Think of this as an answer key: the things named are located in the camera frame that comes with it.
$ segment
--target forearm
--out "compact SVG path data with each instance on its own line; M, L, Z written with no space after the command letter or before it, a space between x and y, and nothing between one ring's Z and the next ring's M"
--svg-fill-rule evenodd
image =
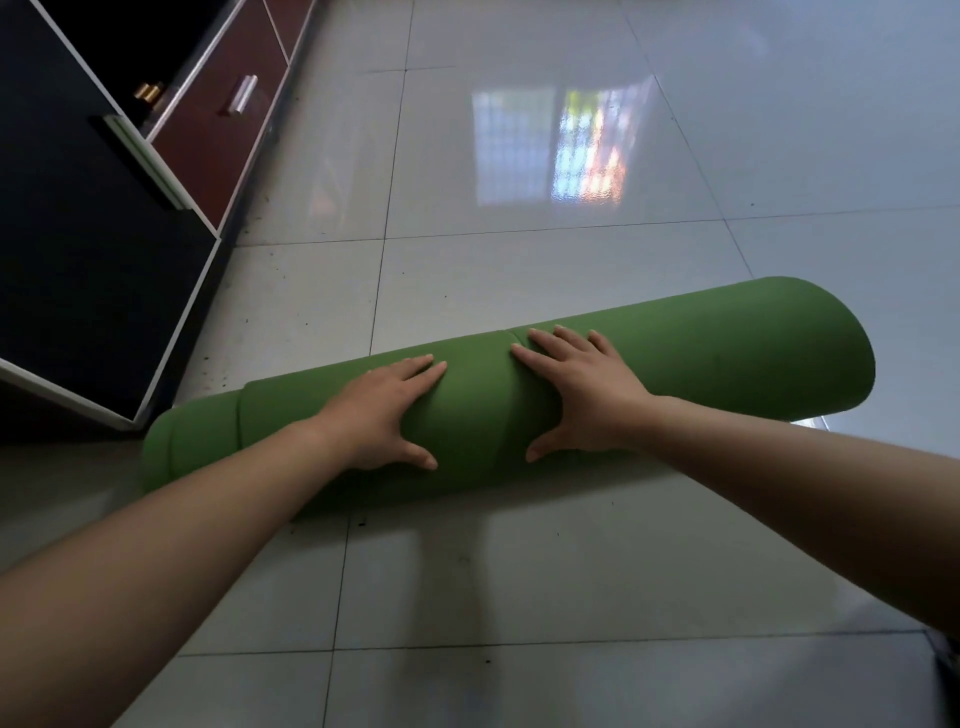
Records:
M960 462L672 398L635 443L868 591L960 633Z
M0 577L0 723L109 724L340 460L292 425Z

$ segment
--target dark red drawer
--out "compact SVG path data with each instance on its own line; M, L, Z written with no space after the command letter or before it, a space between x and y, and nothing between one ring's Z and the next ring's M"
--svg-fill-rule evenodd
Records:
M247 0L154 140L215 226L227 211L286 68L263 0ZM256 83L248 103L230 114L231 101L250 76Z
M267 0L270 15L274 17L276 32L283 41L287 56L292 56L297 39L310 12L312 0Z

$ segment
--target rolled yoga mat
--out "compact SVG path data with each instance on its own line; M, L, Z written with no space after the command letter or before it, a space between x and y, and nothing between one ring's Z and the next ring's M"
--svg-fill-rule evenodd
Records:
M563 324L606 334L647 389L710 407L794 421L850 409L874 384L863 327L830 293L805 280L766 278L530 326ZM589 463L580 452L524 462L530 442L560 419L546 381L510 354L529 326L446 339L305 372L252 381L161 415L144 443L146 487L192 473L316 414L348 381L405 356L433 353L449 368L402 421L432 472L391 465L342 474L304 514L368 508L455 493Z

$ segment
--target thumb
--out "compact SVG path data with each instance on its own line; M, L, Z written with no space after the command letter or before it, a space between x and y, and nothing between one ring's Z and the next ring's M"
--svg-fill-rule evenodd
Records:
M559 449L567 449L567 432L558 425L551 430L544 432L540 437L530 443L527 448L527 462L533 463L540 460L544 455L549 455Z
M418 468L428 471L437 470L437 458L430 454L426 448L404 440L400 448L400 455L396 459L400 463L410 463Z

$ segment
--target white tile floor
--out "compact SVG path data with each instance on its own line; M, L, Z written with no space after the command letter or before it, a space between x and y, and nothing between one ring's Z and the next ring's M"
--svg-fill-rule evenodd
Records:
M952 0L329 6L181 401L788 274L876 349L828 424L960 456ZM0 465L0 565L136 488ZM628 463L284 529L122 724L947 725L918 628Z

